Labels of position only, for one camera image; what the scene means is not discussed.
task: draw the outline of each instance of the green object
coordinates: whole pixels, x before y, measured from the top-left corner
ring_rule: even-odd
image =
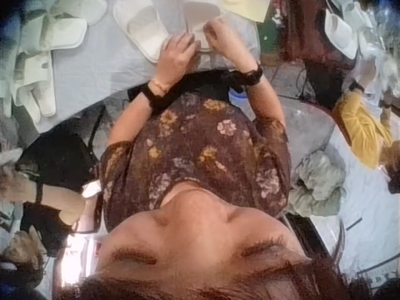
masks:
[[[267,16],[264,23],[257,23],[261,53],[277,53],[278,28],[275,22]]]

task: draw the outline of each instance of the hand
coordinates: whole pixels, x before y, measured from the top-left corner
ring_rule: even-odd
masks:
[[[29,180],[16,172],[11,166],[0,167],[0,199],[15,203],[24,203],[29,195]]]
[[[195,41],[194,34],[188,32],[165,40],[152,80],[166,93],[192,69],[199,49],[200,42]]]
[[[257,62],[243,40],[220,17],[204,25],[204,34],[209,45],[231,60],[239,71],[246,73],[257,69]]]
[[[360,68],[361,77],[358,83],[366,89],[376,75],[375,59],[363,61]]]

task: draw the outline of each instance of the white table surface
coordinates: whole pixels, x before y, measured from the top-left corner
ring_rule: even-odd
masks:
[[[42,117],[35,127],[50,130],[83,109],[110,96],[123,98],[129,88],[150,80],[155,65],[124,35],[113,16],[116,0],[107,0],[106,15],[88,28],[83,43],[75,49],[52,52],[57,113]],[[181,0],[153,0],[161,21],[170,34],[185,30]],[[229,12],[224,19],[246,42],[254,57],[260,47],[256,24]],[[222,57],[203,55],[199,69],[231,68]]]

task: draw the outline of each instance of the light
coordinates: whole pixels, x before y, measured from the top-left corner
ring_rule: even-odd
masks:
[[[82,276],[82,253],[87,241],[84,237],[69,235],[61,261],[61,286],[76,284]]]

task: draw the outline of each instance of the brown floral dress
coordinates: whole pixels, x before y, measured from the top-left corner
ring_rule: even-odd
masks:
[[[288,203],[288,139],[277,120],[251,122],[228,103],[186,93],[151,118],[134,142],[109,146],[100,173],[109,231],[157,209],[181,181],[277,216]]]

